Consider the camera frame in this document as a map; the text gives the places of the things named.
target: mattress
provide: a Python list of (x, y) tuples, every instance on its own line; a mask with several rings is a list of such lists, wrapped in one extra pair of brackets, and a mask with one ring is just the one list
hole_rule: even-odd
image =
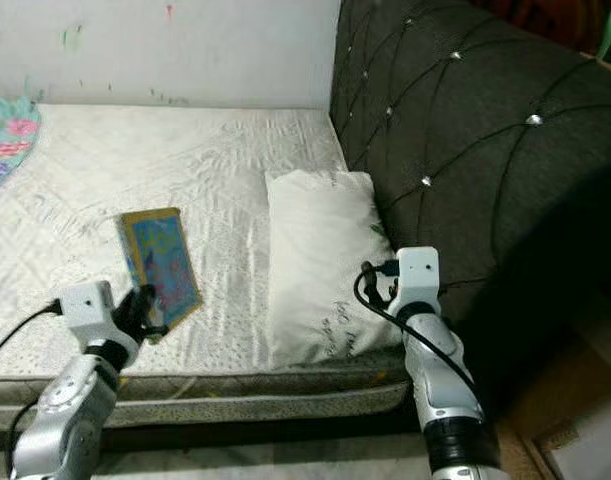
[[(352, 415), (407, 389), (400, 349), (273, 370), (264, 172), (345, 170), (325, 112), (40, 105), (28, 158), (0, 187), (0, 340), (59, 286), (131, 287), (116, 215), (176, 206), (204, 306), (125, 370), (110, 425)], [(78, 352), (43, 316), (0, 351), (0, 428)]]

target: quilted mattress surface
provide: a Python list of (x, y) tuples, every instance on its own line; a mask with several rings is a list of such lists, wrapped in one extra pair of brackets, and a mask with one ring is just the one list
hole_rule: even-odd
[[(346, 391), (401, 381), (400, 352), (271, 369), (264, 171), (345, 170), (327, 114), (39, 105), (34, 150), (0, 187), (0, 340), (59, 286), (130, 279), (116, 215), (176, 206), (203, 307), (126, 370), (123, 400)], [(29, 401), (78, 352), (62, 318), (0, 351), (0, 405)]]

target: picture book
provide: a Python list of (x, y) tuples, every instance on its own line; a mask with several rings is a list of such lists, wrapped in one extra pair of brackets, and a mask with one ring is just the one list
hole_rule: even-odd
[(171, 330), (201, 305), (178, 208), (130, 212), (118, 232), (134, 287), (156, 287), (156, 302)]

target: white wall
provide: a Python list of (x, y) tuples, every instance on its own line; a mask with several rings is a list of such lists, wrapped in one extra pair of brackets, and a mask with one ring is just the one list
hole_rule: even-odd
[(0, 0), (0, 95), (327, 109), (339, 4)]

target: dark gray sofa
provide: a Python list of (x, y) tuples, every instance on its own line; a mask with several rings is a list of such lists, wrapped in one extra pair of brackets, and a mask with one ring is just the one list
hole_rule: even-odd
[(345, 0), (330, 114), (502, 405), (611, 278), (611, 72), (466, 1)]

